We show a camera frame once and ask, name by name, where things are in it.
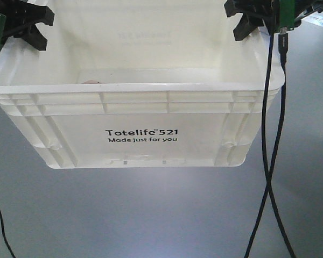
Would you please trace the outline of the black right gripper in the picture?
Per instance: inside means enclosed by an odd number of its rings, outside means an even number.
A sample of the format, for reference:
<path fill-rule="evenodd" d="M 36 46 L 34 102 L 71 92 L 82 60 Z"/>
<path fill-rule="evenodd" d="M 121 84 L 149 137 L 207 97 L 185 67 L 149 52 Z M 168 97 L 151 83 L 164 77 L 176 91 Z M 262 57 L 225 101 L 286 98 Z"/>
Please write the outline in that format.
<path fill-rule="evenodd" d="M 224 3 L 227 17 L 242 13 L 242 17 L 233 29 L 236 41 L 242 41 L 251 32 L 265 21 L 269 21 L 272 14 L 272 1 L 269 0 L 227 0 Z M 301 20 L 313 13 L 323 12 L 323 1 L 321 0 L 295 0 L 294 1 L 294 26 L 301 25 Z"/>

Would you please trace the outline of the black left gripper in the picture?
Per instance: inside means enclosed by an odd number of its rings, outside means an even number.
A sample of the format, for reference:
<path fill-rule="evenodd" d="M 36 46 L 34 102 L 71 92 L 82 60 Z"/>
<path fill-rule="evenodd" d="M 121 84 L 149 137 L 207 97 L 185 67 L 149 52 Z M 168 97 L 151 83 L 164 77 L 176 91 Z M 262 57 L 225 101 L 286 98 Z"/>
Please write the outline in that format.
<path fill-rule="evenodd" d="M 20 0 L 0 0 L 0 13 L 6 16 L 5 35 L 14 35 L 38 51 L 46 51 L 47 39 L 36 24 L 54 24 L 54 12 L 48 6 L 41 6 Z"/>

